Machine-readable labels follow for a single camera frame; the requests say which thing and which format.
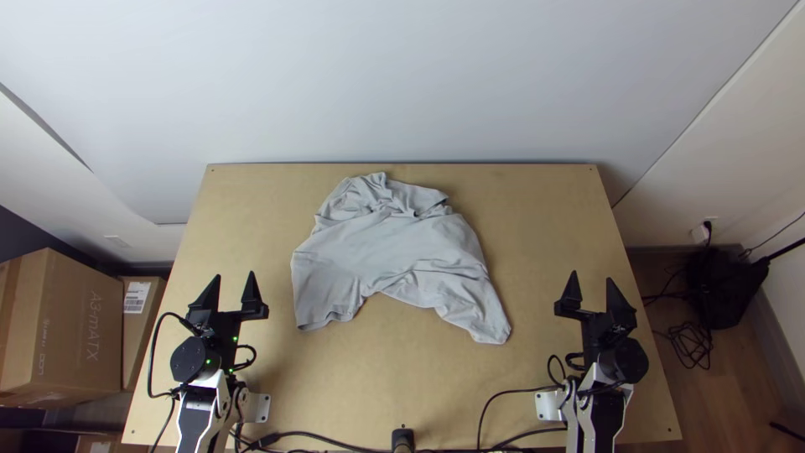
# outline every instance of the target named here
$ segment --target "wooden table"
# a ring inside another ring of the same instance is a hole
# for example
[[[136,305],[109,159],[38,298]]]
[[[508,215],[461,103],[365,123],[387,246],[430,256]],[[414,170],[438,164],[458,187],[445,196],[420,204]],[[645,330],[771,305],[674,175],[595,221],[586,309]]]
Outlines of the wooden table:
[[[301,332],[293,316],[291,252],[310,234],[313,214],[345,177],[385,171],[389,178],[442,190],[475,229],[512,335],[482,345],[434,311],[376,294],[349,322]],[[579,322],[553,315],[572,270],[583,307],[605,308],[612,277],[637,308],[632,336],[651,366],[636,385],[620,442],[681,438],[646,313],[641,306],[604,187],[594,165],[544,164],[226,164],[207,168],[176,258],[160,313],[184,315],[220,273],[221,310],[237,310],[254,270],[268,320],[243,323],[241,344],[257,362],[238,373],[252,391],[273,396],[267,424],[248,424],[256,438],[276,430],[307,430],[355,445],[387,449],[392,430],[414,428],[418,447],[475,446],[484,402],[511,388],[550,384],[551,354],[581,350]],[[153,386],[163,391],[169,357],[187,336],[166,321],[160,331]],[[140,373],[124,442],[151,444],[169,410],[149,399]],[[528,393],[497,399],[486,415],[482,444],[491,446],[542,424]],[[161,444],[176,445],[175,422]],[[521,447],[564,445],[564,433],[536,435]],[[332,449],[288,437],[277,449]]]

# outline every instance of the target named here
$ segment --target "white wall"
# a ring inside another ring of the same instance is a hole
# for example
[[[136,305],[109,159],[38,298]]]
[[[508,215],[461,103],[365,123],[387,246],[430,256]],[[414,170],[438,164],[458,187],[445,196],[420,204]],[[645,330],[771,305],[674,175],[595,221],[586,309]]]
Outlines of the white wall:
[[[134,214],[3,94],[0,205],[102,260],[173,261],[184,231]],[[105,235],[131,247],[115,246]]]
[[[719,216],[715,242],[754,247],[805,211],[805,3],[713,99],[615,209],[629,246],[689,244]],[[805,237],[805,219],[753,259]],[[805,248],[771,263],[763,290],[805,374]]]
[[[211,162],[596,162],[615,201],[793,4],[6,2],[0,81],[160,223]]]

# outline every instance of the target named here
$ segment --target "barcode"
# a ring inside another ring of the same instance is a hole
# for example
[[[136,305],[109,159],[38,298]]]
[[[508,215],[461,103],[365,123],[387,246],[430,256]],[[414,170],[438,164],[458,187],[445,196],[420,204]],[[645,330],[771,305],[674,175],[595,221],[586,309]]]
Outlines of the barcode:
[[[143,312],[143,308],[145,308],[144,297],[126,295],[126,299],[123,300],[123,313],[139,314]]]

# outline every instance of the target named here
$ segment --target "gray t-shirt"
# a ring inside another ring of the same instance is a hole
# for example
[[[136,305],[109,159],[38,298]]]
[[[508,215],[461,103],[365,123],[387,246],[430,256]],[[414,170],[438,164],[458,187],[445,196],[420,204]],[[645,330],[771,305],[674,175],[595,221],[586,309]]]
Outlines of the gray t-shirt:
[[[351,320],[366,297],[381,292],[435,309],[479,343],[506,342],[511,328],[478,238],[446,201],[438,190],[385,173],[341,181],[291,257],[299,329]]]

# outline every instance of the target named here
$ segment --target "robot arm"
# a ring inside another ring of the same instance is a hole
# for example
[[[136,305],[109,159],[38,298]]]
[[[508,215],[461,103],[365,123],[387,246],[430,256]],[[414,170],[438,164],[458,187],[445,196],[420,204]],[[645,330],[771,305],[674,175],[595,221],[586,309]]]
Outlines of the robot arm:
[[[251,393],[235,377],[245,364],[235,364],[241,322],[268,318],[254,272],[249,273],[239,311],[218,311],[221,276],[216,275],[199,298],[189,305],[185,319],[194,335],[170,358],[179,390],[179,453],[222,452],[236,423],[265,422],[271,397]]]
[[[538,417],[567,424],[568,453],[612,453],[633,384],[648,371],[646,353],[629,337],[637,327],[636,311],[612,279],[606,280],[606,312],[582,310],[579,278],[573,271],[553,312],[581,322],[584,350],[565,360],[583,374],[566,378],[563,388],[536,393]],[[572,362],[576,357],[582,357],[583,365]]]

